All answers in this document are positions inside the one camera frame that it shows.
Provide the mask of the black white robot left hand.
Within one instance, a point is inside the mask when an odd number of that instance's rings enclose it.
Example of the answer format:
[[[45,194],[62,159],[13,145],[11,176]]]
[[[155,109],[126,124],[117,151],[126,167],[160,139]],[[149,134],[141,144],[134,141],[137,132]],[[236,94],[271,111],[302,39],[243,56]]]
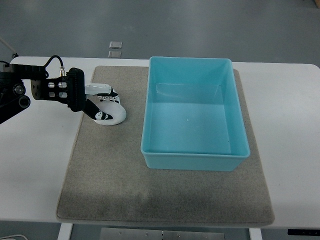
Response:
[[[99,112],[96,104],[103,101],[112,101],[120,103],[118,93],[106,83],[85,83],[84,72],[79,68],[71,68],[66,73],[67,78],[71,81],[71,94],[69,107],[72,111],[82,111],[92,120],[95,120],[95,115]]]

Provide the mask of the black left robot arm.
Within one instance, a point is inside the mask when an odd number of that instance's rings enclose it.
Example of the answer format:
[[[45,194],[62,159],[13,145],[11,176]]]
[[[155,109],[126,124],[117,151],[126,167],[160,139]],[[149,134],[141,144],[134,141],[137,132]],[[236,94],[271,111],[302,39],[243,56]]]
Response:
[[[47,67],[57,59],[59,77],[50,78]],[[0,123],[12,119],[31,105],[34,100],[55,101],[67,105],[73,104],[77,73],[66,72],[64,62],[58,55],[51,56],[43,65],[13,64],[1,61],[0,72]]]

